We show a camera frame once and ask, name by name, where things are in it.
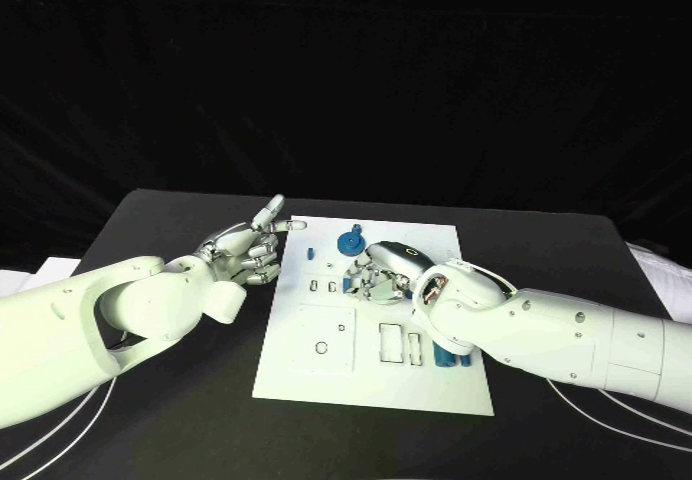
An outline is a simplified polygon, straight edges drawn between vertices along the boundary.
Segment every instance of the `white board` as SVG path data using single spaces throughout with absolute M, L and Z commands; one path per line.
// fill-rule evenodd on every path
M 355 258 L 339 253 L 336 240 L 354 224 L 362 226 L 368 245 L 398 241 L 439 263 L 462 258 L 456 228 L 322 217 L 293 219 L 309 226 L 289 233 L 253 396 L 494 415 L 481 352 L 472 355 L 470 367 L 462 367 L 459 359 L 456 367 L 437 367 L 433 340 L 410 320 L 411 300 L 381 306 L 342 294 L 344 273 Z

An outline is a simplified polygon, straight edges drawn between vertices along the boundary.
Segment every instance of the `black tablecloth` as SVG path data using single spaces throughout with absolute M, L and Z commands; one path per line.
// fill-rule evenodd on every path
M 267 201 L 137 190 L 124 199 L 77 273 L 139 255 L 171 260 L 191 253 L 211 232 L 250 220 Z M 605 217 L 289 199 L 283 216 L 292 214 L 455 225 L 465 259 L 498 272 L 518 288 L 551 290 L 668 318 Z M 488 355 L 495 417 L 254 399 L 273 295 L 274 285 L 254 287 L 233 325 L 205 318 L 184 341 L 119 379 L 99 423 L 41 478 L 692 475 L 691 454 L 594 425 L 544 379 Z M 107 344 L 117 341 L 116 332 L 106 336 Z M 685 444 L 687 437 L 635 418 L 599 392 L 561 388 L 615 426 Z M 9 473 L 31 472 L 63 450 L 106 390 L 100 389 L 74 424 Z M 633 402 L 648 408 L 645 403 Z M 5 457 L 48 431 L 71 406 L 0 432 Z M 669 409 L 661 408 L 658 414 L 688 421 Z

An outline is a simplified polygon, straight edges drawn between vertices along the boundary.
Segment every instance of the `blue object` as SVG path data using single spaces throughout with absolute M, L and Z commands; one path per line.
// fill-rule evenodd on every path
M 351 232 L 344 233 L 336 240 L 336 248 L 348 256 L 355 257 L 365 250 L 365 238 L 361 235 L 364 229 L 357 223 Z
M 436 342 L 433 342 L 436 351 L 436 365 L 439 367 L 455 367 L 458 365 L 458 359 L 455 354 L 450 353 Z

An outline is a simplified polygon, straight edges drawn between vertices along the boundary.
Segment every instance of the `black backdrop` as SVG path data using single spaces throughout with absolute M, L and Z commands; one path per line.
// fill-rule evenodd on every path
M 0 267 L 137 187 L 600 213 L 691 263 L 688 20 L 426 5 L 8 2 Z

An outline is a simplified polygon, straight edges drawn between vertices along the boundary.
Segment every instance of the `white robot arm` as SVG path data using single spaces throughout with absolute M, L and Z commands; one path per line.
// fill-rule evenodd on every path
M 202 314 L 236 320 L 243 284 L 277 277 L 277 195 L 254 220 L 211 235 L 166 265 L 139 257 L 0 299 L 0 428 L 48 412 L 171 348 Z M 96 315 L 140 340 L 104 345 Z
M 557 293 L 517 288 L 462 260 L 436 265 L 380 242 L 347 273 L 347 293 L 383 304 L 413 291 L 414 321 L 436 343 L 481 347 L 508 366 L 692 413 L 692 326 Z

